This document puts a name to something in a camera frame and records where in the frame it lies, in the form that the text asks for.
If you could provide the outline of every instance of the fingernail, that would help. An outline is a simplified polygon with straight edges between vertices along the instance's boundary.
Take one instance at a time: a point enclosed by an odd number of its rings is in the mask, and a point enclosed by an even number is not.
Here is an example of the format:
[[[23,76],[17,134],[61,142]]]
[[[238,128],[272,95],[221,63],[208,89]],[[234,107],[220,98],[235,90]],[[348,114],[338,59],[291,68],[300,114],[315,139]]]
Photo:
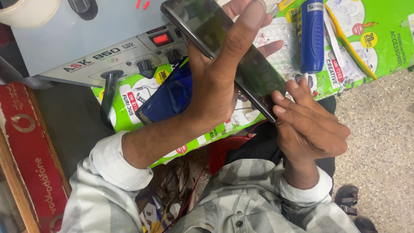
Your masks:
[[[240,17],[244,24],[251,29],[256,29],[262,23],[266,11],[266,4],[263,0],[252,0]]]
[[[280,100],[284,100],[284,96],[280,92],[277,92],[277,98]]]
[[[276,111],[280,112],[280,113],[284,113],[284,112],[286,112],[286,109],[282,108],[281,106],[277,106],[277,105],[275,105],[273,108],[274,108]]]

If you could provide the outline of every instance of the shirt button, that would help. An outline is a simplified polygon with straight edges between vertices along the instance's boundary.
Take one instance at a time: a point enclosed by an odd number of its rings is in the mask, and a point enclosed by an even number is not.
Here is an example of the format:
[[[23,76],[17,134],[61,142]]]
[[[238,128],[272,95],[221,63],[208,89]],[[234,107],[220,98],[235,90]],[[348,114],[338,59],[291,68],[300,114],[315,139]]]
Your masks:
[[[243,222],[242,222],[242,221],[237,221],[237,222],[236,222],[236,226],[237,226],[237,227],[241,227],[241,226],[243,226]]]

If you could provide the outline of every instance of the forearm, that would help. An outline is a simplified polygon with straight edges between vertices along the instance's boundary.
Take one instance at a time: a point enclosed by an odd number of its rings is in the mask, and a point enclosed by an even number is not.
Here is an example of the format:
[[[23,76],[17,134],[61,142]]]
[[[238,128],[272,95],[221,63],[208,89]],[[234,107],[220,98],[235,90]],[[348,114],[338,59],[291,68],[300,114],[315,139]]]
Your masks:
[[[314,161],[298,164],[288,159],[286,160],[284,178],[295,188],[310,189],[318,183],[319,173]]]
[[[124,159],[145,169],[171,151],[208,132],[202,122],[186,112],[126,133],[122,137]]]

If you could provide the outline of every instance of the shirt cuff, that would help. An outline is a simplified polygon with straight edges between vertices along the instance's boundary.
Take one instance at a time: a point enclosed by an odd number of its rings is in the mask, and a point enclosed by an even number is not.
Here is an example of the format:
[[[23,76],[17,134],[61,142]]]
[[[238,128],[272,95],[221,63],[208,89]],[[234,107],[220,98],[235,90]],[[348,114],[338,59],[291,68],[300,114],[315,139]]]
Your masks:
[[[326,172],[317,167],[319,173],[318,183],[310,189],[298,189],[291,186],[283,177],[280,176],[279,186],[280,194],[283,198],[292,202],[318,202],[323,200],[332,188],[332,178]]]
[[[122,153],[122,136],[119,132],[100,140],[92,149],[89,158],[99,175],[109,183],[125,190],[136,191],[145,188],[152,179],[152,170],[131,166]]]

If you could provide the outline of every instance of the shirt sleeve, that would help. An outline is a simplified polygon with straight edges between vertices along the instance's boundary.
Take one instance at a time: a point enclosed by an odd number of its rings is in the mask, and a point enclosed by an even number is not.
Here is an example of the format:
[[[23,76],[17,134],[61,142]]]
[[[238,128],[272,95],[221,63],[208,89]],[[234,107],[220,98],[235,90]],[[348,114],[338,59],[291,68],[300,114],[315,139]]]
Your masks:
[[[318,167],[319,181],[311,189],[291,186],[283,177],[278,177],[278,189],[283,198],[282,208],[293,224],[306,232],[359,233],[351,219],[335,203],[329,191],[332,178]]]
[[[123,158],[125,133],[99,141],[78,163],[60,232],[142,232],[135,197],[151,181],[152,171],[137,169]]]

